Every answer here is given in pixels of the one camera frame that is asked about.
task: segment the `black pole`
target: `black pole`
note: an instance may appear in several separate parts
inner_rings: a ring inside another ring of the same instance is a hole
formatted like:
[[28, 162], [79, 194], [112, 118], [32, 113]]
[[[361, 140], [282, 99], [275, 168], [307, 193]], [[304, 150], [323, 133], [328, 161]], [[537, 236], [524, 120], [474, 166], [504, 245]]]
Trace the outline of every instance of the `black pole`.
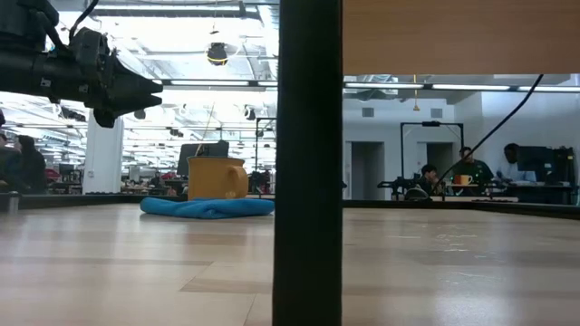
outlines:
[[405, 141], [402, 138], [402, 129], [405, 122], [401, 122], [401, 177], [405, 177]]
[[259, 119], [259, 118], [256, 119], [256, 144], [254, 145], [254, 146], [256, 146], [256, 157], [254, 158], [256, 161], [254, 163], [255, 164], [254, 165], [254, 171], [257, 171], [257, 142], [259, 141], [259, 137], [258, 137], [259, 126], [258, 125], [260, 124], [260, 120], [261, 119]]
[[465, 140], [463, 139], [463, 123], [458, 123], [457, 125], [459, 126], [459, 132], [461, 136], [461, 148], [463, 149], [465, 147]]
[[342, 19], [341, 0], [281, 0], [274, 326], [341, 325]]

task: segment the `mug handle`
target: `mug handle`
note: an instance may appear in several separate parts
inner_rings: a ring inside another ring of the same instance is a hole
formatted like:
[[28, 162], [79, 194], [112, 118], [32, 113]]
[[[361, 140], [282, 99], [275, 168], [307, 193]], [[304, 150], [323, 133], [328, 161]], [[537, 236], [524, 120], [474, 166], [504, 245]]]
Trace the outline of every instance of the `mug handle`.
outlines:
[[247, 189], [247, 183], [249, 182], [249, 180], [247, 179], [247, 173], [242, 167], [229, 167], [227, 169], [227, 174], [229, 175], [229, 179], [232, 180], [234, 186], [232, 186], [233, 188], [232, 190], [226, 192], [226, 198], [227, 199], [238, 198], [239, 196], [242, 195], [242, 193], [238, 193], [239, 189], [243, 187], [244, 184], [246, 185]]

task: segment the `doorway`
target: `doorway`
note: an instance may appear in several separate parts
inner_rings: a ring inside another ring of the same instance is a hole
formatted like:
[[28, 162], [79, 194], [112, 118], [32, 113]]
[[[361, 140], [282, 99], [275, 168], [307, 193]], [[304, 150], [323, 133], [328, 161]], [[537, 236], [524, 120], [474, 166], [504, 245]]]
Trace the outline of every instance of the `doorway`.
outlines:
[[434, 165], [439, 173], [447, 171], [454, 163], [453, 143], [427, 143], [427, 163]]
[[384, 180], [384, 143], [354, 141], [352, 152], [352, 199], [384, 200], [377, 184]]

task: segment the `yellow mug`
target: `yellow mug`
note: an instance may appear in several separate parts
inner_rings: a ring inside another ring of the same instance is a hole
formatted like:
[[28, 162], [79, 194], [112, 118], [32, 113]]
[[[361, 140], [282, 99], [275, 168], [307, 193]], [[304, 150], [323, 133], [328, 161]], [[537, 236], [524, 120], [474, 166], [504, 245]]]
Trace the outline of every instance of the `yellow mug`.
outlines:
[[463, 185], [463, 186], [470, 185], [471, 182], [473, 182], [472, 176], [467, 176], [467, 175], [459, 176], [459, 184], [460, 185]]
[[247, 196], [247, 173], [244, 160], [238, 158], [191, 157], [188, 200], [194, 198], [244, 198]]

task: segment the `wooden floor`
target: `wooden floor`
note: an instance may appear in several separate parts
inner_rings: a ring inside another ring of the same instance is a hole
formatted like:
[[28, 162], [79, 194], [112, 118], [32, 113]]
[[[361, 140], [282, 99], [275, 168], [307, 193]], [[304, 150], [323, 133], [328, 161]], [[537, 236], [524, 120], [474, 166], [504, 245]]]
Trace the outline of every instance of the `wooden floor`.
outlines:
[[[269, 325], [273, 219], [1, 216], [0, 323]], [[577, 222], [349, 209], [343, 265], [344, 325], [580, 325]]]

